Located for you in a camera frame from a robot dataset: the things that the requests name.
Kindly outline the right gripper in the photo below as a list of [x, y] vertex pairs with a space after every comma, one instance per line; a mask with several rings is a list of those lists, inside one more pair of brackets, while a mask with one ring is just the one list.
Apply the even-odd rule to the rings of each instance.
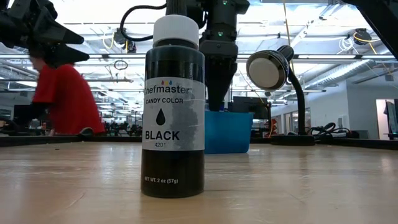
[[209, 110], [219, 111], [234, 75], [238, 46], [231, 41], [201, 38], [199, 51], [205, 56]]

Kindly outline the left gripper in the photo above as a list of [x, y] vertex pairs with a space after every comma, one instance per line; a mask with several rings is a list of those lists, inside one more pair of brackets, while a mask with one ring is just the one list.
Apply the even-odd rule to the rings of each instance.
[[9, 48], [27, 48], [30, 53], [44, 57], [51, 67], [88, 60], [88, 54], [65, 45], [84, 41], [79, 34], [51, 22], [48, 12], [41, 12], [36, 18], [15, 19], [7, 15], [7, 9], [0, 9], [0, 42]]

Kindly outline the blue plastic bin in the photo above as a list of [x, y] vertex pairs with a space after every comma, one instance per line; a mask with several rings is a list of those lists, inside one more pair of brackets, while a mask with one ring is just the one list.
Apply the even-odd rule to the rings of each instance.
[[205, 111], [205, 154], [247, 153], [253, 115]]

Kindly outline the large black food colouring bottle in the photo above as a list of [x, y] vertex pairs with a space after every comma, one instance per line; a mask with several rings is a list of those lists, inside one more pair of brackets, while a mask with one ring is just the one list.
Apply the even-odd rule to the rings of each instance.
[[186, 0], [167, 0], [146, 53], [142, 193], [183, 198], [204, 189], [205, 56]]

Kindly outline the black monitor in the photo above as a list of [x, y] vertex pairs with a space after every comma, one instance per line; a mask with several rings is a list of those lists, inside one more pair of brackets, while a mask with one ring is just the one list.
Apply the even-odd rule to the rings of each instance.
[[252, 116], [252, 138], [269, 138], [273, 129], [270, 128], [271, 103], [267, 98], [234, 96], [228, 103], [228, 111], [248, 113]]

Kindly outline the black gooseneck desk lamp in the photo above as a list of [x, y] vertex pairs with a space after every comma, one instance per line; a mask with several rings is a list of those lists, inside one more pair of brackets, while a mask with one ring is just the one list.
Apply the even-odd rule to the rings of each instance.
[[246, 62], [246, 72], [252, 83], [265, 91], [281, 89], [287, 80], [292, 83], [297, 96], [298, 133], [274, 135], [271, 144], [281, 146], [313, 146], [315, 139], [305, 132], [305, 97], [303, 89], [289, 62], [294, 50], [283, 45], [277, 50], [262, 50], [252, 54]]

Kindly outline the person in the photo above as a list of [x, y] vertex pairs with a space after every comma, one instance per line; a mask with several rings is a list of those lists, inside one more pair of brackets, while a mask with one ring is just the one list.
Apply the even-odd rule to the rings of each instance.
[[52, 68], [41, 57], [30, 61], [39, 77], [31, 104], [14, 120], [18, 126], [48, 111], [55, 134], [75, 135], [85, 128], [105, 132], [90, 86], [72, 64]]

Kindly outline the small red background object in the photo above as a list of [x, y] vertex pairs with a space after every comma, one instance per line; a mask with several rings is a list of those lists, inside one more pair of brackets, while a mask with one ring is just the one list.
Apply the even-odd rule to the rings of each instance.
[[270, 119], [265, 123], [265, 130], [263, 132], [264, 138], [270, 138], [272, 135], [277, 134], [277, 121], [275, 119]]

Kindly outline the black aluminium table frame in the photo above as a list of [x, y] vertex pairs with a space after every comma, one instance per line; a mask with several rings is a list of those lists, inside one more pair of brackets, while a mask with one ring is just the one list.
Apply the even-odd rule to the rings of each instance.
[[[34, 144], [55, 144], [66, 142], [141, 142], [139, 137], [116, 137], [116, 136], [1, 136], [0, 147], [9, 146], [27, 146]], [[398, 151], [398, 140], [372, 140], [372, 139], [329, 139], [318, 141], [318, 144], [347, 146], [347, 147], [363, 147], [370, 149], [386, 149]]]

